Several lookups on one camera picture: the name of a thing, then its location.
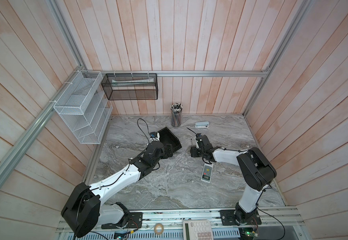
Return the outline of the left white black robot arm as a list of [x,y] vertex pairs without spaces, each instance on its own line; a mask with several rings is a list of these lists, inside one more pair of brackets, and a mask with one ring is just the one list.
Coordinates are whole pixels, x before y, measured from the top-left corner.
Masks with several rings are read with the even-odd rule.
[[72,191],[61,216],[76,238],[90,233],[97,225],[114,225],[125,228],[130,224],[130,211],[120,202],[105,206],[113,195],[150,174],[161,159],[172,157],[173,145],[152,141],[146,149],[122,170],[97,183],[78,184]]

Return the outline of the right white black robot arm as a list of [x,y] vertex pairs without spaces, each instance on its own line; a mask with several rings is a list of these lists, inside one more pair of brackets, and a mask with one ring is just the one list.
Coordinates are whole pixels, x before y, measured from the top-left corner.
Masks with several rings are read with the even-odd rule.
[[233,216],[221,212],[223,225],[260,225],[257,203],[262,193],[271,187],[271,182],[277,176],[271,165],[259,148],[248,150],[230,150],[222,147],[213,147],[208,137],[195,134],[196,145],[191,147],[193,158],[201,158],[204,162],[201,180],[209,183],[212,178],[213,164],[227,163],[240,167],[246,186],[241,199],[235,206]]

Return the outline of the black plastic bin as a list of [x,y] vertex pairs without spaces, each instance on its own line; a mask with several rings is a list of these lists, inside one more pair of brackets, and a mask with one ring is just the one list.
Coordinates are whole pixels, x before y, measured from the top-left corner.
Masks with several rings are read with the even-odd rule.
[[179,139],[170,131],[168,127],[159,130],[158,134],[160,135],[160,142],[164,145],[171,144],[174,153],[182,148]]

